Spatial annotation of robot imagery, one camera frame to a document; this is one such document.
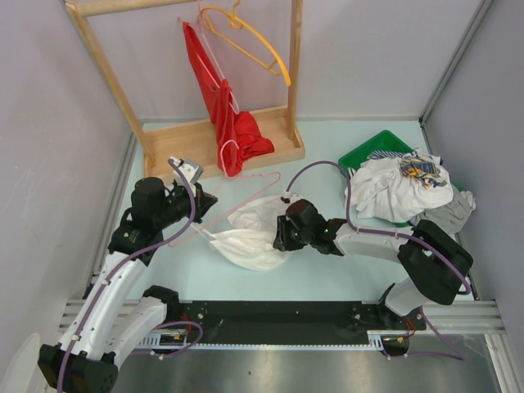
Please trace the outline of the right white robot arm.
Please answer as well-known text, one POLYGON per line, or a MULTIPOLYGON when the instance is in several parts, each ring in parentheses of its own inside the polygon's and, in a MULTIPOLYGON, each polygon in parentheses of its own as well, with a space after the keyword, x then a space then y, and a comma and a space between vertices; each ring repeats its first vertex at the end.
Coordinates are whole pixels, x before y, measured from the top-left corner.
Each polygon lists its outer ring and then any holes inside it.
POLYGON ((286 209, 277 217, 273 248, 298 251, 306 246, 323 255, 365 255, 401 265, 408 277, 391 284, 377 305, 377 318, 397 328, 407 315, 427 303, 451 305, 466 292, 472 256, 440 227, 422 220, 394 231, 354 227, 345 219, 325 219, 304 198, 281 199, 286 209))

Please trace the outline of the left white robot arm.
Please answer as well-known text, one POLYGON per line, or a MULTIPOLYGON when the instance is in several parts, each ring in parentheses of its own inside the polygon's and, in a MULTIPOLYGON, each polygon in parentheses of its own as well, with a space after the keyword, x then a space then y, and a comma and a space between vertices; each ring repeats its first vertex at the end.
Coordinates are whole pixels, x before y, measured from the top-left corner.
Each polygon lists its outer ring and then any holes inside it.
POLYGON ((152 286, 124 319, 117 316, 130 289, 166 244, 164 229, 184 220, 201 223, 218 199, 199 183, 159 178, 136 182, 131 206, 113 232, 102 271, 73 323, 54 346, 42 345, 38 367, 47 384, 59 392, 109 392, 121 365, 139 342, 157 328, 168 328, 187 340, 203 329, 183 318, 178 293, 152 286))

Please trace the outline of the pink wire hanger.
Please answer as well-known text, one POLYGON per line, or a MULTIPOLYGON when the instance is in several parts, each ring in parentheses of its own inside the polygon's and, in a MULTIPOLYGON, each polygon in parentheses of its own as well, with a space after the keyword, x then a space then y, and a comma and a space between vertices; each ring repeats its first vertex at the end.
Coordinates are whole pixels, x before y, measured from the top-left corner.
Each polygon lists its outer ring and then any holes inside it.
POLYGON ((253 201, 257 197, 262 196, 265 192, 278 184, 281 178, 282 172, 279 170, 262 172, 255 171, 254 173, 238 174, 234 177, 229 177, 228 173, 225 173, 224 178, 219 182, 218 186, 212 192, 212 194, 216 197, 232 197, 233 200, 230 202, 226 201, 224 203, 220 202, 219 214, 203 224, 193 224, 191 233, 185 235, 181 239, 171 241, 168 244, 168 247, 175 248, 177 246, 181 246, 183 243, 188 242, 195 236, 199 234, 203 235, 204 230, 213 228, 217 223, 223 219, 226 219, 235 210, 243 207, 245 204, 253 201), (250 184, 247 184, 248 190, 243 192, 240 189, 242 182, 250 182, 251 180, 253 180, 255 185, 258 185, 259 187, 249 188, 250 184))

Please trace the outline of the white printed shirt pile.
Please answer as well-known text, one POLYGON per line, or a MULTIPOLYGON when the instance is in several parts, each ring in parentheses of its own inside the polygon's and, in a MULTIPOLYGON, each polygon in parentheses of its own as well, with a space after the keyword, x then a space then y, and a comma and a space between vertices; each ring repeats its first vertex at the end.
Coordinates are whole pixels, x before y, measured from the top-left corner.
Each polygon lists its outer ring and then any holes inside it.
POLYGON ((415 150, 401 157, 369 159, 350 177, 345 197, 360 219, 404 223, 452 201, 449 172, 439 156, 415 150))

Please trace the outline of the green plastic bin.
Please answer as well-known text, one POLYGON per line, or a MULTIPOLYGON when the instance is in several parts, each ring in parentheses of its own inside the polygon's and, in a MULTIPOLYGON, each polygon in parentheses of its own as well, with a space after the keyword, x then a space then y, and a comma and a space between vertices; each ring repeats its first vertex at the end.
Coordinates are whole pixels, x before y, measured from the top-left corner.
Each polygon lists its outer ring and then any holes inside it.
MULTIPOLYGON (((361 164, 369 159, 381 159, 389 156, 401 157, 415 150, 421 152, 422 154, 430 155, 418 148, 409 147, 395 134, 388 130, 384 130, 344 155, 339 159, 338 164, 345 171, 347 171, 351 177, 351 175, 360 168, 361 164)), ((454 187, 456 187, 459 191, 465 191, 452 183, 452 188, 454 187)), ((408 221, 404 223, 397 223, 395 225, 407 226, 412 224, 410 224, 408 221)))

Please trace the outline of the red tank top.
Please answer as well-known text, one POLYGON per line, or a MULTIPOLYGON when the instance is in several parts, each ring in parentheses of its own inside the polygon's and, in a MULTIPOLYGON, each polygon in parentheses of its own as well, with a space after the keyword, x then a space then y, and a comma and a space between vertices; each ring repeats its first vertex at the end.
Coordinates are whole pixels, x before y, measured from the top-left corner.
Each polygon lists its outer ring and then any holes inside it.
POLYGON ((233 91, 228 81, 217 73, 197 32, 187 22, 182 28, 188 60, 215 127, 217 166, 228 177, 235 177, 242 172, 246 161, 275 152, 274 144, 262 136, 250 112, 234 110, 233 91))

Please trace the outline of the wooden clothes rack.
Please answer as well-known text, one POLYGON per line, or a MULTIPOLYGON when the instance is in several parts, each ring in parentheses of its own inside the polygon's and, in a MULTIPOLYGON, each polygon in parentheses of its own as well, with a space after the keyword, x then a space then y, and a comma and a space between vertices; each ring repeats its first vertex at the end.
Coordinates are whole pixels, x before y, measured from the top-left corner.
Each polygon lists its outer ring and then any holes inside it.
MULTIPOLYGON (((199 160, 205 168, 206 177, 221 175, 217 166, 215 126, 210 120, 181 122, 175 120, 138 119, 127 98, 111 63, 100 44, 89 20, 129 11, 170 6, 169 1, 66 1, 65 10, 75 25, 97 68, 102 74, 111 95, 143 150, 143 170, 146 176, 166 178, 167 159, 173 153, 187 153, 199 160)), ((289 61, 283 62, 275 54, 273 64, 267 70, 280 71, 287 85, 287 103, 252 111, 261 134, 269 138, 275 150, 263 156, 249 159, 245 169, 257 169, 283 164, 305 157, 305 144, 296 124, 297 88, 300 62, 300 40, 303 3, 291 2, 289 61)))

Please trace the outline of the yellow hanger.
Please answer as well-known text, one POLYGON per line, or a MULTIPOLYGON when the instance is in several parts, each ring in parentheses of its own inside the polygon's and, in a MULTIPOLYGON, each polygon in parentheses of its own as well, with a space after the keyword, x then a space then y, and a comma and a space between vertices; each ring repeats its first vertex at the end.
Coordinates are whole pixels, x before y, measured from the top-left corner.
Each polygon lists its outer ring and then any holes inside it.
POLYGON ((210 4, 199 6, 198 20, 203 28, 224 43, 239 51, 272 76, 291 86, 291 76, 285 61, 273 44, 240 12, 243 1, 231 7, 210 4))

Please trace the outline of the white tank top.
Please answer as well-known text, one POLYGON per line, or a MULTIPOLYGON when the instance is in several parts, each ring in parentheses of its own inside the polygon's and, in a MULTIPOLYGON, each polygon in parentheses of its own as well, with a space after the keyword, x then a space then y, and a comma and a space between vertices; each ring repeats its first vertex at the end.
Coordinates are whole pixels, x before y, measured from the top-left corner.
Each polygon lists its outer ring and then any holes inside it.
POLYGON ((213 250, 231 263, 265 272, 284 264, 291 256, 289 251, 273 247, 277 218, 285 214, 289 205, 282 196, 264 196, 233 211, 227 217, 229 230, 211 233, 198 224, 193 227, 213 250))

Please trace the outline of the pink hanger under red top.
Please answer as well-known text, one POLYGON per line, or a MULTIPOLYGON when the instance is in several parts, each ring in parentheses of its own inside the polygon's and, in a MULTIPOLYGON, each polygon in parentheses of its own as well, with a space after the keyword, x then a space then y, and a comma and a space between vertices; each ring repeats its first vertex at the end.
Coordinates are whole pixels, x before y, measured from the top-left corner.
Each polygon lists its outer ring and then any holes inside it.
MULTIPOLYGON (((196 19, 196 22, 198 24, 198 29, 199 29, 199 33, 200 33, 200 36, 201 36, 201 39, 203 40, 204 42, 204 45, 205 45, 205 48, 206 48, 206 53, 208 55, 208 57, 211 59, 212 61, 212 64, 215 68, 215 70, 218 72, 218 75, 220 76, 220 79, 225 79, 225 75, 220 67, 220 64, 219 62, 217 61, 216 59, 216 56, 212 50, 212 47, 210 46, 210 43, 209 43, 209 40, 206 36, 206 32, 205 32, 205 27, 204 27, 204 22, 203 22, 203 19, 201 16, 198 16, 197 19, 196 19)), ((232 103, 230 104, 230 106, 232 107, 233 109, 233 112, 235 114, 239 114, 240 112, 240 108, 239 108, 239 105, 238 105, 238 102, 234 96, 233 93, 231 93, 231 98, 232 98, 232 103)))

